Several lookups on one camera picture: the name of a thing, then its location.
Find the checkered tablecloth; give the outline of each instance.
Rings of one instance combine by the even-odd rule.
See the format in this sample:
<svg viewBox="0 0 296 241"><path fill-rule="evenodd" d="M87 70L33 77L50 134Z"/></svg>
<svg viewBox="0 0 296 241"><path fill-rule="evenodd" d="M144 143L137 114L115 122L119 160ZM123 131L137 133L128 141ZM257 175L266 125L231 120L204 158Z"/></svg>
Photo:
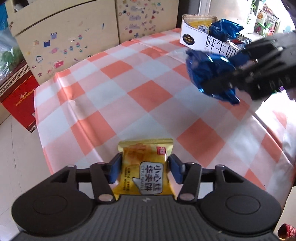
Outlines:
<svg viewBox="0 0 296 241"><path fill-rule="evenodd" d="M294 181L296 103L285 92L263 103L238 92L239 106L200 93L189 80L179 32L125 42L35 90L50 171L108 162L120 140L172 137L183 162L224 164L284 205Z"/></svg>

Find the wafer package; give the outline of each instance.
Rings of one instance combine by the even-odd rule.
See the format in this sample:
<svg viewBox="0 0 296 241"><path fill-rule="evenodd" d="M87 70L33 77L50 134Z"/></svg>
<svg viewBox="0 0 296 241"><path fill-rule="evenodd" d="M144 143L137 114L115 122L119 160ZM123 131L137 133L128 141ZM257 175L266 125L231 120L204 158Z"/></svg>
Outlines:
<svg viewBox="0 0 296 241"><path fill-rule="evenodd" d="M173 148L173 139L121 141L122 168L119 184L113 189L120 194L173 194L167 176L167 158Z"/></svg>

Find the floor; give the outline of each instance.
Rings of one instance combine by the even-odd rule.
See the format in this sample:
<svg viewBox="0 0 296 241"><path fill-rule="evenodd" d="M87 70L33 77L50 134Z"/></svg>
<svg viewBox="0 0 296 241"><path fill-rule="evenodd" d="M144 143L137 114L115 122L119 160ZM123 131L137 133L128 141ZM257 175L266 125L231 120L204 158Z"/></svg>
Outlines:
<svg viewBox="0 0 296 241"><path fill-rule="evenodd" d="M28 132L12 116L0 125L0 240L8 241L18 229L11 218L11 205L22 193L50 175L38 131ZM292 188L281 219L296 227L296 187Z"/></svg>

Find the red box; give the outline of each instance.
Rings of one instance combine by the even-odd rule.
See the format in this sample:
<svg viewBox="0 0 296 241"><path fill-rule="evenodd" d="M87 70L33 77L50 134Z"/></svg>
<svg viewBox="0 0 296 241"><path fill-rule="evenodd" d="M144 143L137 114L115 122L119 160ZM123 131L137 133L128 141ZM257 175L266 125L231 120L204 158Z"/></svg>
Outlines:
<svg viewBox="0 0 296 241"><path fill-rule="evenodd" d="M0 87L0 103L28 131L33 132L37 128L33 113L34 90L39 86L38 82L26 61L21 62L5 79Z"/></svg>

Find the blue foil wrapper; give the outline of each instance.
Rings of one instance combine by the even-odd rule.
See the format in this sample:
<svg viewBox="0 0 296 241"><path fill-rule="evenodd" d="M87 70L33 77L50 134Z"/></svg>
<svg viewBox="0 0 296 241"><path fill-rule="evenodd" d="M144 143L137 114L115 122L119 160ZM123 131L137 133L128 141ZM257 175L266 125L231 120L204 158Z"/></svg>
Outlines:
<svg viewBox="0 0 296 241"><path fill-rule="evenodd" d="M224 56L198 50L187 50L186 66L191 82L200 92L218 100L228 101L232 105L239 104L235 89L231 88L219 95L205 93L201 83L223 73L234 71L234 65Z"/></svg>
<svg viewBox="0 0 296 241"><path fill-rule="evenodd" d="M237 23L227 19L221 19L212 23L210 26L210 35L220 41L226 42L227 40L236 39L239 35L239 31L243 29L244 27Z"/></svg>

